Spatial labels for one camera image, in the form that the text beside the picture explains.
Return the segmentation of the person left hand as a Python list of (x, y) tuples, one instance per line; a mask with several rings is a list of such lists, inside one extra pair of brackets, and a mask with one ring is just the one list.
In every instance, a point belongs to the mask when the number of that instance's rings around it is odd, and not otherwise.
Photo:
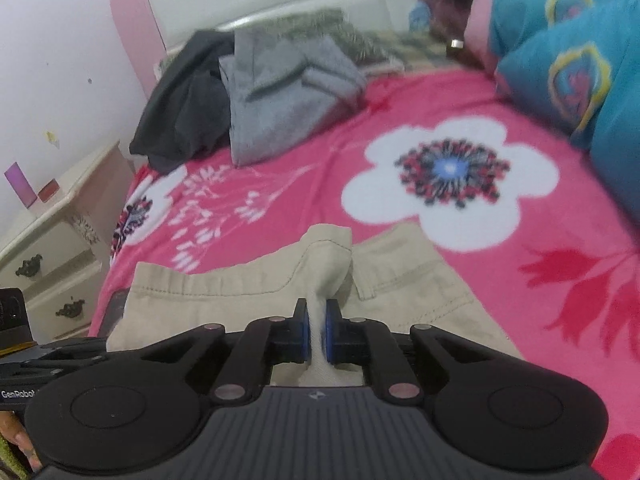
[(32, 468), (33, 472), (40, 471), (42, 463), (40, 462), (35, 448), (32, 445), (32, 440), (30, 440), (30, 437), (20, 419), (13, 412), (9, 411), (1, 411), (0, 417), (2, 437), (16, 445), (21, 450), (25, 455), (26, 460), (28, 460), (29, 466)]

